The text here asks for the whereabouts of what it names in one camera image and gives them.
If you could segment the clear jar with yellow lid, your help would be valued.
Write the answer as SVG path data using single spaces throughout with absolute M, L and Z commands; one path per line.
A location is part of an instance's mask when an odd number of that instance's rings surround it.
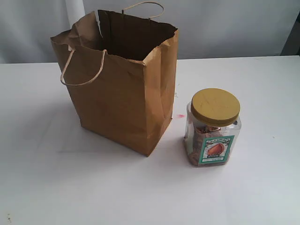
M 240 102 L 230 92 L 206 88 L 187 105 L 184 144 L 193 166 L 224 165 L 241 129 Z

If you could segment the brown paper bag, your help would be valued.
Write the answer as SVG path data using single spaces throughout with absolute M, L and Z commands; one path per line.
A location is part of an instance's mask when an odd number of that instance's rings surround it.
M 178 29 L 99 10 L 51 44 L 81 126 L 150 155 L 172 119 Z

